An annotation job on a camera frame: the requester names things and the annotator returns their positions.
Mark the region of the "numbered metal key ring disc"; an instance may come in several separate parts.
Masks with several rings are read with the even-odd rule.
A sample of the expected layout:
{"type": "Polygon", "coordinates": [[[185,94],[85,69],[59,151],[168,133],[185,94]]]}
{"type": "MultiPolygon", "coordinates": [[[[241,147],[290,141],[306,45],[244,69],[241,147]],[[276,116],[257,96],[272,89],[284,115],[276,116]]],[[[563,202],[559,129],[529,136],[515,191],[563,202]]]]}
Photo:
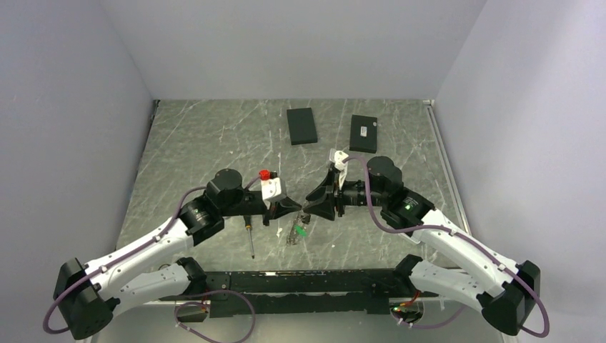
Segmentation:
{"type": "Polygon", "coordinates": [[[290,230],[287,235],[286,245],[288,247],[296,245],[302,238],[307,236],[306,227],[310,223],[311,215],[303,211],[297,213],[293,218],[290,230]]]}

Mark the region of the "clear plastic card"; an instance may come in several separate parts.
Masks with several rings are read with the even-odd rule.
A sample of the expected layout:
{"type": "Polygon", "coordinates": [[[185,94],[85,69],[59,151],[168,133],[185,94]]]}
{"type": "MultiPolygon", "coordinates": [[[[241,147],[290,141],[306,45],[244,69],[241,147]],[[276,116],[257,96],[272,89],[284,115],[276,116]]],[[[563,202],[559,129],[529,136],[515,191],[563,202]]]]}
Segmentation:
{"type": "Polygon", "coordinates": [[[421,242],[419,239],[419,235],[416,232],[407,232],[402,234],[402,236],[412,244],[419,244],[421,242]]]}

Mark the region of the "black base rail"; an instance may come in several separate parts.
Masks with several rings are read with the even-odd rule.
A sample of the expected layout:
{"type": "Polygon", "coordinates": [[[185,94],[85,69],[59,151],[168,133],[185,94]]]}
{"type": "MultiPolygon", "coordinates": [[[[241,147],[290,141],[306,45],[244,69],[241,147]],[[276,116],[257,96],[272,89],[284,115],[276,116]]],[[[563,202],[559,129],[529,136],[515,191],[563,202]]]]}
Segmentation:
{"type": "Polygon", "coordinates": [[[202,300],[212,318],[249,314],[364,312],[389,314],[397,305],[419,303],[422,293],[391,269],[301,270],[276,272],[207,272],[195,286],[168,301],[202,300]]]}

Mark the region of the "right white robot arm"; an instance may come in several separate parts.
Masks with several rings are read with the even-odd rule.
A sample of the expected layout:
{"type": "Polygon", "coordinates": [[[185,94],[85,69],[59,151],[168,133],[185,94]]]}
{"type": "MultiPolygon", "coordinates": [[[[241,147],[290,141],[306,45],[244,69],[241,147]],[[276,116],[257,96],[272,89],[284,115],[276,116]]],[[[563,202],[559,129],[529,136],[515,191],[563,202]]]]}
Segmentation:
{"type": "Polygon", "coordinates": [[[550,333],[535,263],[516,262],[460,229],[430,200],[404,186],[402,170],[390,158],[358,157],[364,169],[364,179],[358,181],[346,179],[351,160],[353,156],[333,151],[326,177],[306,197],[305,213],[333,221],[348,206],[366,207],[383,232],[426,244],[459,267],[438,267],[409,254],[394,268],[398,294],[430,292],[454,300],[506,335],[526,332],[544,338],[550,333]]]}

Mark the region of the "black yellow screwdriver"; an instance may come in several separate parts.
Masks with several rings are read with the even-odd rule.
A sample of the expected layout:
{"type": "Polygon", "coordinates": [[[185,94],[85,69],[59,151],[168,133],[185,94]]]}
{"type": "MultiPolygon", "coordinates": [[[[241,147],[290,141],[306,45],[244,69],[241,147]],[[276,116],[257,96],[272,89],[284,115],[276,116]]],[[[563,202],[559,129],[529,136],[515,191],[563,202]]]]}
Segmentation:
{"type": "Polygon", "coordinates": [[[253,235],[252,235],[252,229],[253,229],[252,216],[244,215],[243,219],[244,219],[244,226],[247,231],[247,235],[248,235],[248,239],[249,239],[249,250],[250,250],[251,258],[255,259],[254,242],[253,242],[253,235]]]}

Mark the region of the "green key tag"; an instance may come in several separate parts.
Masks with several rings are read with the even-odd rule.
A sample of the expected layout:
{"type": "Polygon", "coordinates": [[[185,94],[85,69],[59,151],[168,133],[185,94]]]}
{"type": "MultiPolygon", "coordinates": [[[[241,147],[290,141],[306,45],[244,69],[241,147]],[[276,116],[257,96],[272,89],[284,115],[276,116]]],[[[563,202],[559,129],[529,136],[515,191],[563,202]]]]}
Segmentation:
{"type": "Polygon", "coordinates": [[[296,233],[298,233],[299,236],[301,236],[301,237],[307,236],[307,232],[301,226],[295,225],[294,229],[295,229],[296,233]]]}

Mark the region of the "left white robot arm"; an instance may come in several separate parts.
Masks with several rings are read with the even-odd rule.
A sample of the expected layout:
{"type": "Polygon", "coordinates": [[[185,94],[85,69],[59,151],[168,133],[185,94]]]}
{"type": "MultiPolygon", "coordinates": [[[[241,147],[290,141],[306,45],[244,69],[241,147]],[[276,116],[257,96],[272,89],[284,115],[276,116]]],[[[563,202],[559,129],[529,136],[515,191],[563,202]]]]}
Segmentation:
{"type": "Polygon", "coordinates": [[[106,256],[82,263],[64,262],[53,303],[43,319],[48,334],[70,332],[75,340],[100,332],[110,321],[140,304],[172,295],[195,300],[203,295],[206,275],[192,258],[148,273],[159,260],[184,252],[224,229],[227,217],[259,215],[263,225],[302,207],[287,196],[275,171],[262,170],[261,189],[242,184],[235,169],[222,169],[206,185],[187,190],[174,213],[156,229],[106,256]]]}

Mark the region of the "black box with label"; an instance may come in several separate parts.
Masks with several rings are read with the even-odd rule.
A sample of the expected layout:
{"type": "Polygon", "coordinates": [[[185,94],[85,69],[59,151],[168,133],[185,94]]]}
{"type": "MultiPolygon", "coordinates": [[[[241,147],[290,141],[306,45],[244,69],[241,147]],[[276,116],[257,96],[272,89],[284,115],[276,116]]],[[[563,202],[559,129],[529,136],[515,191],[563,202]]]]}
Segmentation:
{"type": "Polygon", "coordinates": [[[378,119],[352,115],[349,150],[375,154],[377,152],[378,119]]]}

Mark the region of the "plain black box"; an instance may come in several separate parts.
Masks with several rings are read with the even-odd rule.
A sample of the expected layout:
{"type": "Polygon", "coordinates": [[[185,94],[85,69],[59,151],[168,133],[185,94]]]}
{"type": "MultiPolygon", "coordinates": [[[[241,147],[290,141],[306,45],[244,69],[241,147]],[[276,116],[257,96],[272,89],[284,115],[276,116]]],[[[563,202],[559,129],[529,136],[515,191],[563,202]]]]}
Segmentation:
{"type": "Polygon", "coordinates": [[[318,142],[312,108],[288,109],[287,123],[292,146],[318,142]]]}

